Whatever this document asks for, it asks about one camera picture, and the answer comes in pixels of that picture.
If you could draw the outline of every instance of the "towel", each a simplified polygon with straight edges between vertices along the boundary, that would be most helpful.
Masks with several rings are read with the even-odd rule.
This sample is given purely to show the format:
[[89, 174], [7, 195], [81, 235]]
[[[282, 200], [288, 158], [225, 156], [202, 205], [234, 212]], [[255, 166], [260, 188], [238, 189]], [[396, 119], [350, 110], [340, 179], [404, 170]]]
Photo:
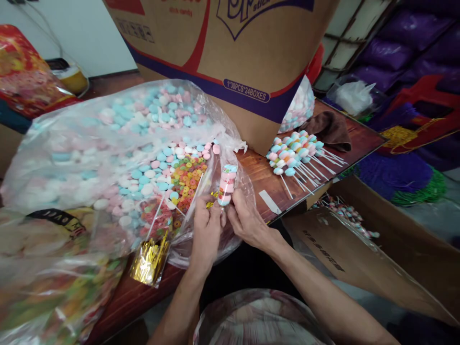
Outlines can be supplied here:
[[306, 130], [308, 134], [316, 135], [324, 144], [337, 151], [351, 151], [351, 140], [343, 115], [324, 111], [300, 126], [299, 130]]

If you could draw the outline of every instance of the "red chair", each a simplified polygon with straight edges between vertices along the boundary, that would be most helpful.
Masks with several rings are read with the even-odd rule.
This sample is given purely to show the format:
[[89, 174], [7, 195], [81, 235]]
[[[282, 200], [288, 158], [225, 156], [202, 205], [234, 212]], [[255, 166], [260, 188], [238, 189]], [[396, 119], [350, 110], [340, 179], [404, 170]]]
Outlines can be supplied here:
[[436, 90], [438, 82], [443, 75], [425, 75], [410, 89], [402, 89], [391, 103], [385, 114], [399, 108], [404, 103], [415, 104], [418, 101], [442, 105], [452, 109], [445, 117], [432, 119], [419, 115], [412, 123], [422, 126], [417, 133], [417, 138], [403, 146], [393, 148], [393, 154], [409, 152], [420, 146], [446, 137], [460, 130], [460, 95]]

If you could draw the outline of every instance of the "purple plastic bag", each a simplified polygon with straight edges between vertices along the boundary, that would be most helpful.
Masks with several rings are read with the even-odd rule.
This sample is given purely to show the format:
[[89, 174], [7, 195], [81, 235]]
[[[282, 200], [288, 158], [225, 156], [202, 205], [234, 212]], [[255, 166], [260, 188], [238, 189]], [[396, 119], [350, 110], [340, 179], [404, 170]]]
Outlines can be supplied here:
[[374, 38], [359, 59], [367, 65], [396, 71], [404, 67], [411, 60], [412, 55], [412, 49], [401, 43]]
[[459, 0], [405, 0], [404, 5], [438, 16], [460, 18]]
[[443, 74], [444, 78], [438, 83], [437, 89], [441, 91], [460, 93], [460, 67], [438, 64], [425, 59], [418, 59], [404, 75], [404, 82], [417, 82], [422, 76], [428, 74]]
[[460, 65], [460, 24], [448, 30], [423, 58], [437, 63]]
[[438, 18], [429, 13], [401, 10], [383, 27], [378, 36], [421, 51], [426, 49], [453, 21], [451, 18]]
[[353, 74], [368, 84], [376, 83], [376, 88], [385, 92], [398, 79], [401, 71], [395, 72], [387, 69], [380, 69], [375, 66], [359, 66]]

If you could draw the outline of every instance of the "hand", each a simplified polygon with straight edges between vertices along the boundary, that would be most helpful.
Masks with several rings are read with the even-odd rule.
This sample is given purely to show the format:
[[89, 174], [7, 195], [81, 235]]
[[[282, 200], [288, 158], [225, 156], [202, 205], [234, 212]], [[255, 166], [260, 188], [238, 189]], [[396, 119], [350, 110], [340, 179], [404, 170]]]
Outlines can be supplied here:
[[269, 228], [253, 205], [248, 204], [240, 189], [232, 196], [235, 206], [230, 205], [229, 220], [233, 231], [248, 245], [271, 255], [275, 248], [285, 243], [278, 230]]
[[[214, 205], [208, 210], [206, 203], [214, 201]], [[196, 265], [210, 270], [217, 259], [220, 242], [220, 233], [225, 226], [225, 214], [217, 200], [212, 196], [201, 196], [196, 201], [194, 234], [190, 265]]]

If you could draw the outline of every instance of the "white wall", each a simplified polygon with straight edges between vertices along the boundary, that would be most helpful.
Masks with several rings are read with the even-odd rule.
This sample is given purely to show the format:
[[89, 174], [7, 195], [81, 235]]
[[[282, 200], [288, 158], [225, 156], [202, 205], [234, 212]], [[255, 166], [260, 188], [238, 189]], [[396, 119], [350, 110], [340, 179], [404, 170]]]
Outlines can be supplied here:
[[[39, 0], [31, 3], [48, 20], [63, 49], [88, 77], [135, 69], [136, 64], [102, 0]], [[28, 5], [0, 0], [0, 23], [21, 30], [44, 58], [59, 57], [58, 47], [18, 7], [43, 28], [40, 16]]]

